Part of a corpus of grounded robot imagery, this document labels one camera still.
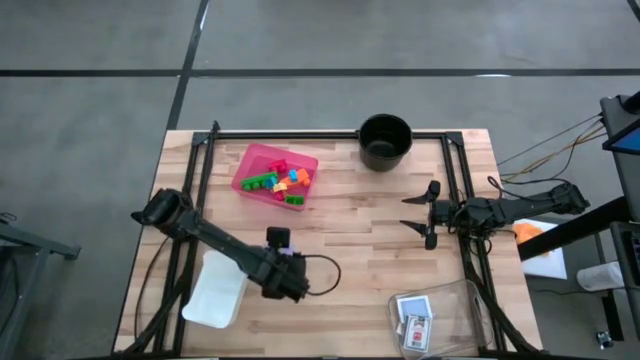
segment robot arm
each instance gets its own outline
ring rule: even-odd
[[[134,212],[131,217],[142,225],[156,227],[175,241],[197,238],[221,252],[234,260],[249,280],[262,287],[265,297],[286,296],[298,302],[309,290],[303,255],[281,253],[277,246],[263,248],[243,243],[204,220],[190,198],[180,191],[159,190],[144,210]]]

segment black pot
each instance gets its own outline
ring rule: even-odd
[[[411,128],[397,116],[378,114],[362,124],[358,132],[360,159],[371,170],[388,171],[409,152]]]

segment pink plastic bin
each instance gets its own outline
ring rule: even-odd
[[[242,186],[240,186],[240,181],[246,178],[268,173],[269,164],[281,159],[284,159],[287,162],[288,170],[286,173],[279,173],[278,180],[284,179],[285,177],[289,176],[289,170],[298,170],[304,168],[309,173],[309,178],[311,179],[310,186],[300,185],[287,190],[287,194],[289,195],[304,196],[303,205],[290,205],[285,203],[284,201],[278,201],[273,197],[273,194],[265,188],[253,191],[244,191],[242,190]],[[233,177],[231,187],[242,196],[281,206],[287,209],[302,211],[309,202],[308,194],[311,190],[311,186],[313,186],[313,181],[315,180],[317,172],[318,160],[315,158],[262,144],[251,144],[249,145],[249,148],[247,148],[247,152],[242,157],[242,162],[240,163],[238,171],[236,171],[236,175]]]

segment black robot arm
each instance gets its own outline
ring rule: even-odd
[[[434,188],[432,181],[429,188]],[[403,200],[408,203],[418,203],[411,198]],[[429,226],[410,221],[401,222],[418,231],[425,238],[435,237],[433,226],[447,226],[467,232],[471,236],[485,237],[492,231],[514,221],[554,212],[556,214],[580,214],[590,204],[580,193],[577,186],[564,182],[550,191],[520,197],[518,199],[487,199],[472,197],[461,204],[453,204],[446,200],[435,200],[428,197],[431,209],[429,211]]]
[[[193,208],[190,198],[178,190],[159,190],[144,210],[131,217],[142,225],[156,227],[176,241],[195,237],[226,255],[238,264],[249,280],[262,287],[265,297],[281,299],[286,296],[298,302],[309,290],[303,255],[282,253],[274,246],[263,248],[245,244],[204,220]]]

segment colorful building block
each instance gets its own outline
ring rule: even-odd
[[[263,187],[267,187],[267,179],[277,178],[278,173],[269,172],[262,175],[252,176],[240,181],[240,186],[244,191],[258,190]]]
[[[274,187],[277,183],[278,183],[278,178],[276,178],[275,176],[270,177],[270,178],[267,179],[266,188],[271,190],[271,188]]]
[[[284,198],[284,202],[291,205],[304,205],[304,196],[287,195]]]
[[[286,177],[280,180],[280,183],[287,184],[289,188],[293,188],[299,185],[309,186],[311,185],[311,179],[309,178],[309,173],[306,169],[299,169],[296,173],[298,176],[298,181],[291,181],[290,177]]]
[[[295,170],[290,170],[289,171],[289,178],[293,182],[298,182],[298,173]]]
[[[269,164],[269,171],[286,172],[287,171],[287,162],[284,159],[276,160],[276,161],[272,162],[271,164]]]
[[[287,190],[287,189],[288,189],[287,184],[285,184],[285,183],[278,183],[278,184],[275,184],[275,185],[271,188],[271,191],[272,191],[272,192],[274,192],[274,193],[276,193],[276,192],[278,192],[278,191],[285,191],[285,190]]]

